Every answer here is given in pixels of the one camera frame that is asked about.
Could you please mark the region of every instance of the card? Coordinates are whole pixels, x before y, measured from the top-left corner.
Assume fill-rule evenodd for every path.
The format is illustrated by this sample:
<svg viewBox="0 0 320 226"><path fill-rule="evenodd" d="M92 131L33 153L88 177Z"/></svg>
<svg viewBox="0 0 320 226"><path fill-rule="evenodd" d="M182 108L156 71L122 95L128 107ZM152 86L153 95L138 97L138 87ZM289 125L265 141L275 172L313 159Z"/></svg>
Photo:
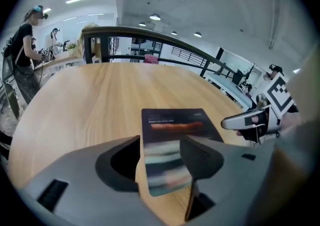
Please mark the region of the card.
<svg viewBox="0 0 320 226"><path fill-rule="evenodd" d="M180 155L180 139L193 135L223 142L205 111L143 109L144 163L151 196L180 190L192 182Z"/></svg>

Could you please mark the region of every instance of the black t-shirt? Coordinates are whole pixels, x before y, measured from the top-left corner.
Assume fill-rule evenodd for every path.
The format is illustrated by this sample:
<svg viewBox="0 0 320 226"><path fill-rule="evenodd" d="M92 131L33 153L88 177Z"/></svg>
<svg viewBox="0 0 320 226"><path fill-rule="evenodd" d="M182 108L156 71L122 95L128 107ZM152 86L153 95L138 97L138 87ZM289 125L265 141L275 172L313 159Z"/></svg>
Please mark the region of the black t-shirt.
<svg viewBox="0 0 320 226"><path fill-rule="evenodd" d="M14 61L16 60L21 47L24 45L23 39L26 36L32 37L32 26L29 23L21 25L12 38L12 55ZM22 49L21 55L16 64L22 67L30 66L30 58L26 56L24 49Z"/></svg>

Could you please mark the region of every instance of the desk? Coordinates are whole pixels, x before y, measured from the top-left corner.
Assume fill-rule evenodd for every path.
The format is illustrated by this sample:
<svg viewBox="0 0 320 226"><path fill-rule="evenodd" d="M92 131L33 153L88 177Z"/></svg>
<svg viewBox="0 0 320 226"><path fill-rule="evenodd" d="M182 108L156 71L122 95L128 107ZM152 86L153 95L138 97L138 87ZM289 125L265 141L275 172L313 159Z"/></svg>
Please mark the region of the desk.
<svg viewBox="0 0 320 226"><path fill-rule="evenodd" d="M62 53L57 54L55 60L48 61L46 63L40 64L37 67L35 67L34 72L37 73L41 71L41 68L44 71L46 68L49 68L49 67L58 67L60 65L76 63L76 62L82 62L82 59L76 57L75 55L70 55L69 51L64 51Z"/></svg>
<svg viewBox="0 0 320 226"><path fill-rule="evenodd" d="M135 175L140 196L166 224L183 224L189 187L159 197L149 194L142 143L144 108L203 108L225 143L245 145L235 131L220 126L223 118L241 109L192 71L126 62L68 67L40 89L17 125L8 162L12 183L23 187L65 153L140 135Z"/></svg>
<svg viewBox="0 0 320 226"><path fill-rule="evenodd" d="M252 100L246 96L245 93L241 92L237 85L231 80L210 73L207 73L205 79L216 83L219 87L221 87L221 90L225 90L229 95L231 95L238 103L241 104L243 111L246 112L252 107Z"/></svg>

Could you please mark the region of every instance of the handrail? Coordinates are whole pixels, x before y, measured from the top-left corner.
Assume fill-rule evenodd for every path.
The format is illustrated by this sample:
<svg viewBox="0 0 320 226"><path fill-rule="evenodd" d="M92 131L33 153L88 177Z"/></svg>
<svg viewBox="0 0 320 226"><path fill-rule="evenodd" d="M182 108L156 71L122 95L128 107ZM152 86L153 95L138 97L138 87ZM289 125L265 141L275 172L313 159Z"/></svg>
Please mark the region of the handrail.
<svg viewBox="0 0 320 226"><path fill-rule="evenodd" d="M133 27L93 27L88 29L83 29L82 34L84 37L84 45L86 47L85 51L87 51L86 58L90 58L90 51L91 51L91 42L88 39L90 38L100 38L101 39L101 55L102 61L104 59L109 60L109 51L107 54L103 54L103 47L108 46L108 40L106 38L110 37L128 37L128 38L137 38L137 39L148 39L151 41L156 41L164 44L171 45L176 48L180 48L183 50L187 50L193 54L196 54L204 59L207 60L206 64L204 65L204 71L208 68L208 61L218 64L222 68L228 70L231 73L235 73L231 68L223 64L218 59L212 57L208 53L188 44L171 36L155 32L149 31L146 29L141 28L133 28Z"/></svg>
<svg viewBox="0 0 320 226"><path fill-rule="evenodd" d="M141 55L110 55L109 56L110 59L137 59L137 60L145 60L144 56ZM186 62L182 62L182 61L178 61L178 60L170 60L170 59L165 59L165 58L158 58L159 62L167 62L167 63L173 63L173 64L180 64L180 65L186 65L186 66L190 66L190 67L194 67L194 68L198 68L198 69L204 69L204 67L198 66L198 65L194 65L194 64L190 64L190 63L186 63ZM209 72L213 72L213 73L218 73L217 71L207 68L206 69ZM231 78L231 76L229 76L229 73L227 75L220 73L220 76L225 76L225 78Z"/></svg>
<svg viewBox="0 0 320 226"><path fill-rule="evenodd" d="M194 53L191 53L191 52L188 52L186 50L176 48L176 47L172 48L171 54L178 56L178 57L181 57L181 58L187 60L188 62L192 62L195 65L199 64L198 66L202 66L202 64L205 65L207 62L206 59L204 59Z"/></svg>

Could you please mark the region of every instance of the metal railing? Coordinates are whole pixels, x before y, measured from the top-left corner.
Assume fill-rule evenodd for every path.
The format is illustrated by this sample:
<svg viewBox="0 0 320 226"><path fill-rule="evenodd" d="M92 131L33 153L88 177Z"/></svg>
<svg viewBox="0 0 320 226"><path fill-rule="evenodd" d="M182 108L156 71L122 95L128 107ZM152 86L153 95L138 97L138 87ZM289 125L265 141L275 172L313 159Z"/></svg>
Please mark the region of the metal railing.
<svg viewBox="0 0 320 226"><path fill-rule="evenodd" d="M181 58L187 60L188 62L190 62L194 65L201 66L201 67L204 66L207 62L206 59L204 59L194 53L191 53L191 52L188 52L186 50L179 49L176 47L172 48L171 54L178 56L178 57L181 57Z"/></svg>
<svg viewBox="0 0 320 226"><path fill-rule="evenodd" d="M170 36L167 36L158 32L149 31L141 28L133 28L133 27L93 27L89 29L84 29L82 31L82 34L84 39L85 60L87 64L92 63L92 57L93 57L92 50L91 50L92 38L100 38L101 60L103 63L108 63L110 62L110 59L116 59L116 58L144 60L143 56L111 55L109 53L109 42L108 42L109 38L128 37L128 38L136 38L136 39L146 39L146 40L167 44L167 45L179 48L181 50L187 51L191 54L197 55L199 58L203 59L203 62L205 61L203 67L202 67L202 63L200 65L196 65L196 64L185 63L177 60L170 60L170 59L164 59L164 58L159 58L158 60L160 62L168 62L168 63L186 65L186 66L202 69L200 73L201 77L204 76L206 71L216 73L215 70L208 69L209 63L218 64L223 69L226 69L228 71L228 74L223 75L226 78L229 76L230 73L234 73L234 71L231 68L227 67L221 61L205 53L204 51L188 43L182 42L181 40L172 38Z"/></svg>

